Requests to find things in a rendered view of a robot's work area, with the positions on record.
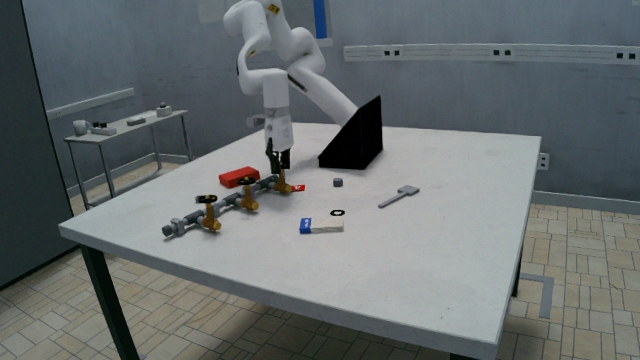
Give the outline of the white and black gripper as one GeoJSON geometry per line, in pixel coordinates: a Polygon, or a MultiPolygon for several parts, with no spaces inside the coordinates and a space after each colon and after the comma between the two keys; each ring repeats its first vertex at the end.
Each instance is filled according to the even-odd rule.
{"type": "Polygon", "coordinates": [[[294,137],[290,115],[284,117],[266,117],[265,146],[267,147],[265,154],[270,161],[271,174],[281,174],[280,162],[289,163],[289,167],[285,169],[290,169],[290,150],[293,145],[294,137]],[[276,151],[273,151],[274,149],[276,151]],[[279,152],[281,153],[280,161],[279,152]],[[273,153],[276,153],[276,156],[273,153]]]}

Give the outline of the red rectangular block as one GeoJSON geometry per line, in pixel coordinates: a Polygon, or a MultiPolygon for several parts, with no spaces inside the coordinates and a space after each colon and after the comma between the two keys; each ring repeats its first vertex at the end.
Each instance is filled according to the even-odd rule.
{"type": "Polygon", "coordinates": [[[245,177],[253,177],[256,180],[260,179],[260,172],[250,166],[244,167],[244,168],[240,168],[234,171],[230,171],[224,174],[220,174],[219,176],[219,182],[220,184],[224,185],[225,187],[231,189],[237,186],[240,186],[237,182],[238,179],[240,178],[245,178],[245,177]]]}

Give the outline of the grey pipe manifold with brass valves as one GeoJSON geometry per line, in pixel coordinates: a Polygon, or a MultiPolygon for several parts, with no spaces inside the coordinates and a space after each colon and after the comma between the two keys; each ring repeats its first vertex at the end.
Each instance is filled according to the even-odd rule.
{"type": "MultiPolygon", "coordinates": [[[[280,162],[281,170],[288,168],[289,163],[280,162]]],[[[198,198],[198,202],[201,204],[205,204],[206,208],[203,210],[197,210],[187,216],[185,216],[182,220],[179,218],[172,218],[170,220],[171,225],[166,225],[162,227],[162,233],[164,236],[169,236],[171,234],[176,234],[182,236],[186,234],[184,226],[189,226],[193,223],[202,224],[204,227],[208,227],[209,230],[219,230],[221,229],[221,223],[215,218],[221,216],[220,209],[223,207],[228,207],[230,205],[240,205],[242,208],[246,208],[247,210],[257,210],[259,208],[258,202],[255,200],[255,192],[260,191],[264,188],[266,189],[275,189],[275,191],[279,191],[280,193],[289,193],[292,190],[291,185],[285,184],[285,178],[283,174],[284,170],[281,171],[279,177],[274,174],[270,177],[267,177],[255,185],[251,186],[256,182],[256,179],[253,177],[245,177],[237,180],[239,185],[242,186],[242,191],[235,192],[221,201],[216,202],[218,197],[216,195],[203,195],[198,198]],[[249,179],[248,179],[249,178],[249,179]],[[254,179],[254,180],[253,180],[254,179]],[[242,181],[242,182],[241,182],[242,181]],[[251,192],[251,194],[250,194],[251,192]],[[206,196],[206,197],[205,197],[206,196]],[[243,198],[244,199],[241,199],[243,198]],[[215,202],[215,203],[213,203],[215,202]],[[209,204],[211,203],[211,204],[209,204]],[[220,208],[219,208],[220,207],[220,208]],[[207,213],[206,213],[207,212],[207,213]],[[213,214],[214,213],[214,214],[213,214]],[[201,215],[200,215],[201,214],[201,215]],[[202,217],[202,215],[205,217],[202,217]],[[214,218],[215,217],[215,218],[214,218]]]]}

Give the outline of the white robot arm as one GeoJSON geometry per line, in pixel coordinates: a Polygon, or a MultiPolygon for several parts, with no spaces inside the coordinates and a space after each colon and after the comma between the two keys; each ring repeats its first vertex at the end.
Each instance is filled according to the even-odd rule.
{"type": "Polygon", "coordinates": [[[328,80],[319,76],[326,68],[323,55],[307,29],[290,29],[281,0],[242,0],[224,15],[223,25],[232,37],[243,33],[245,46],[237,59],[237,75],[242,92],[246,95],[263,94],[264,114],[247,118],[247,127],[265,124],[262,118],[290,115],[288,83],[311,99],[341,129],[359,109],[328,80]],[[271,39],[282,60],[288,61],[300,54],[302,58],[292,63],[286,71],[248,71],[246,60],[265,50],[271,39]]]}

